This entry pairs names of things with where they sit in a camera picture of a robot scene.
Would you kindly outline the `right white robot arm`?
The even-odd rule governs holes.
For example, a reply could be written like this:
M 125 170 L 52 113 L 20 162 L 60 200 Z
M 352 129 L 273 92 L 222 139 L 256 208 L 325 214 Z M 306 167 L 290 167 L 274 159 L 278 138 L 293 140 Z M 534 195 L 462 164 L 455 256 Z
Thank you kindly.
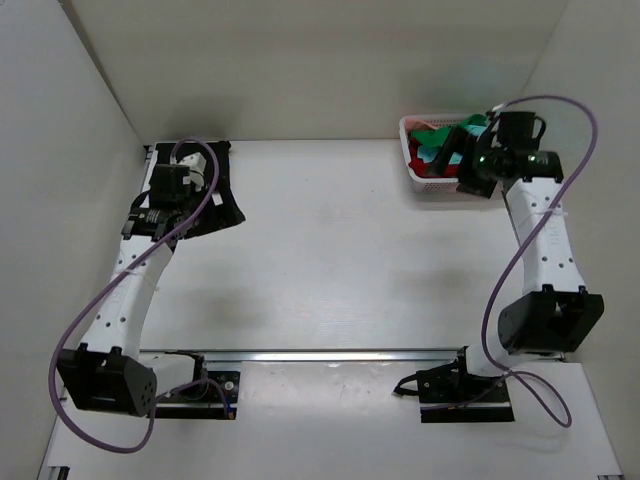
M 433 174 L 457 157 L 458 189 L 479 197 L 502 190 L 523 266 L 520 298 L 504 307 L 494 333 L 462 348 L 448 364 L 401 380 L 397 396 L 454 408 L 489 397 L 510 376 L 525 378 L 522 365 L 573 353 L 604 313 L 602 295 L 589 291 L 570 245 L 562 198 L 570 184 L 554 151 L 540 147 L 546 124 L 531 112 L 505 114 L 486 127 L 449 129 L 434 159 Z

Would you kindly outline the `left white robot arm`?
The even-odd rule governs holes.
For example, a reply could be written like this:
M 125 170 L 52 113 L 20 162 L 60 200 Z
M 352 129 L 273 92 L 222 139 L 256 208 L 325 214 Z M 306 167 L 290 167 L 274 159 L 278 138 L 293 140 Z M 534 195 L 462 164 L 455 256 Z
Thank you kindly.
M 219 173 L 218 162 L 201 154 L 171 158 L 152 169 L 133 200 L 112 278 L 88 307 L 88 330 L 77 346 L 61 345 L 54 355 L 53 376 L 76 408 L 144 417 L 158 396 L 176 388 L 188 398 L 208 389 L 209 373 L 196 356 L 143 360 L 140 343 L 159 280 L 178 242 L 203 224 Z

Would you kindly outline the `teal t shirt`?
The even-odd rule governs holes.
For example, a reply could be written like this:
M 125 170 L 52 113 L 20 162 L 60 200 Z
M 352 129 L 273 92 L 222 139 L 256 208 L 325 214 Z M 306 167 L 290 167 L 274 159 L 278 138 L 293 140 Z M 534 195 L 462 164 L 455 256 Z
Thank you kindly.
M 425 164 L 431 163 L 442 147 L 451 128 L 452 127 L 442 127 L 438 130 L 411 132 L 411 139 L 418 142 L 416 158 L 422 160 Z M 462 128 L 475 137 L 479 137 L 486 129 L 486 127 L 482 125 L 466 125 Z M 461 160 L 462 155 L 454 153 L 449 165 L 457 166 Z

